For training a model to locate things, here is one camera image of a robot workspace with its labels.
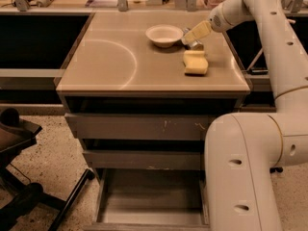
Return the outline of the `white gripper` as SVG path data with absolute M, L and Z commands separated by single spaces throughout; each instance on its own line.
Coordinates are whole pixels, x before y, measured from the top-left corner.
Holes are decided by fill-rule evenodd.
M 203 20 L 190 29 L 181 38 L 182 43 L 188 45 L 203 39 L 211 33 L 212 29 L 219 33 L 228 31 L 244 22 L 252 21 L 253 16 L 244 0 L 225 0 L 211 10 L 208 20 Z

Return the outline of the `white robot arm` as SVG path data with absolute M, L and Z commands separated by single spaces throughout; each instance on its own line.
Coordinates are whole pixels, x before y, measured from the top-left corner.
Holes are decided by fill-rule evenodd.
M 303 164 L 308 152 L 308 55 L 283 0 L 225 0 L 212 9 L 224 32 L 257 24 L 276 110 L 216 118 L 205 137 L 211 231 L 282 231 L 270 169 Z

